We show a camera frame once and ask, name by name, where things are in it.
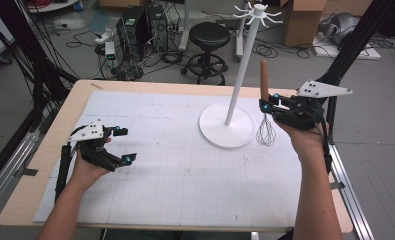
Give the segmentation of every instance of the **cardboard box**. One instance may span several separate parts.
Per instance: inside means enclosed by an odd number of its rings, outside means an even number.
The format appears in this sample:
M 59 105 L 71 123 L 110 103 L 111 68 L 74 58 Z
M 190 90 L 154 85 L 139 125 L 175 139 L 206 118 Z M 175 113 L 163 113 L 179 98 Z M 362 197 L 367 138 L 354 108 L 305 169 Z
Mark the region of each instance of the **cardboard box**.
M 312 46 L 327 0 L 289 0 L 285 13 L 284 45 L 307 48 Z
M 150 0 L 99 0 L 102 7 L 147 6 Z

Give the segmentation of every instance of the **stand base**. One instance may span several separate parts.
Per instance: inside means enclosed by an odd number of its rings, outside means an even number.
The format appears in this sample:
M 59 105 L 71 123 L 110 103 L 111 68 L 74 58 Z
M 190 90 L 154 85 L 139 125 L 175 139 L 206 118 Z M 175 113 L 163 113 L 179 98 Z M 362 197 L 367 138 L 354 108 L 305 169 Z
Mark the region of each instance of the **stand base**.
M 200 130 L 207 140 L 218 147 L 237 148 L 246 145 L 254 137 L 254 121 L 250 115 L 235 108 L 229 126 L 225 125 L 229 105 L 215 104 L 206 108 L 200 116 Z

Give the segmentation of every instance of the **stand pole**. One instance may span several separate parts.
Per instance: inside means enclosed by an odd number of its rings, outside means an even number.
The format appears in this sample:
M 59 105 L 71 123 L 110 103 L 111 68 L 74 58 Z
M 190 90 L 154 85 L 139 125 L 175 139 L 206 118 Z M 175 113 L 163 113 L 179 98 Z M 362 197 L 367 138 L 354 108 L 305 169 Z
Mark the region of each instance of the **stand pole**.
M 256 9 L 257 8 L 255 8 L 254 14 L 260 16 L 262 13 L 256 11 Z M 232 115 L 234 114 L 234 109 L 235 109 L 235 105 L 237 104 L 238 94 L 240 93 L 241 85 L 243 84 L 244 74 L 246 73 L 247 70 L 247 65 L 253 48 L 254 39 L 256 38 L 257 30 L 259 28 L 260 18 L 253 18 L 253 19 L 254 20 L 250 25 L 250 31 L 247 36 L 246 45 L 244 47 L 243 59 L 241 59 L 237 80 L 235 81 L 234 92 L 232 93 L 231 102 L 229 104 L 228 115 L 225 121 L 225 125 L 227 126 L 231 124 Z

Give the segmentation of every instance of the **forearm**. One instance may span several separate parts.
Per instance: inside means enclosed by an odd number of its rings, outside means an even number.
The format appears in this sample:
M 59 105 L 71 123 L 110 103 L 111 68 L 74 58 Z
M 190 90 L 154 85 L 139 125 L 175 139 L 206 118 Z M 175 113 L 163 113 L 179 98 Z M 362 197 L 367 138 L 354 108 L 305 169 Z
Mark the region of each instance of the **forearm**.
M 85 191 L 67 184 L 37 239 L 73 239 L 84 193 Z
M 302 162 L 294 239 L 342 239 L 322 153 Z

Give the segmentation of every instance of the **office chair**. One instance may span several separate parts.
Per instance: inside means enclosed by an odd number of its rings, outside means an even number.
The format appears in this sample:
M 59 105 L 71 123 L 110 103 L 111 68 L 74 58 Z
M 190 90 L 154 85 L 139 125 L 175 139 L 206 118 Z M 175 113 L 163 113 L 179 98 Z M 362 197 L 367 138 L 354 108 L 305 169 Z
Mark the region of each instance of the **office chair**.
M 204 53 L 192 56 L 187 65 L 181 69 L 181 74 L 185 75 L 187 70 L 190 70 L 198 76 L 197 84 L 200 84 L 202 78 L 220 76 L 222 82 L 218 85 L 224 86 L 225 77 L 223 73 L 228 70 L 228 66 L 222 58 L 212 54 L 212 52 L 228 44 L 231 38 L 229 31 L 219 24 L 203 22 L 190 29 L 189 38 Z

